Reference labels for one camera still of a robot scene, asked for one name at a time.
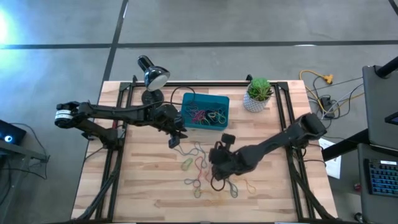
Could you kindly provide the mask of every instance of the potted plant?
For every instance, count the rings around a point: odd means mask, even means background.
[[[243,106],[251,112],[260,112],[264,109],[273,94],[271,84],[265,78],[254,78],[244,94]]]

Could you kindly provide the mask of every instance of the succulent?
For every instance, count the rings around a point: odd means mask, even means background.
[[[256,101],[265,101],[271,94],[271,84],[265,78],[254,78],[249,86],[248,95]]]

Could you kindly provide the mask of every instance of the lamp base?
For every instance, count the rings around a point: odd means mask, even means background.
[[[160,90],[155,90],[155,91],[145,90],[145,92],[142,93],[141,100],[144,105],[156,102],[163,102],[164,95]],[[156,103],[155,107],[159,107],[160,105],[162,105],[162,103]]]

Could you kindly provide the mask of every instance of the lamp head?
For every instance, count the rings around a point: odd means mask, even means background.
[[[170,72],[160,66],[155,66],[145,55],[137,59],[138,65],[144,71],[144,83],[148,91],[162,88],[170,77]]]

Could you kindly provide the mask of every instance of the white plant pot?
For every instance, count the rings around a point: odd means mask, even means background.
[[[255,99],[250,98],[248,92],[244,94],[243,97],[243,106],[250,112],[260,112],[262,111],[265,107],[266,104],[268,103],[270,97],[268,97],[267,100],[265,101],[257,101]]]

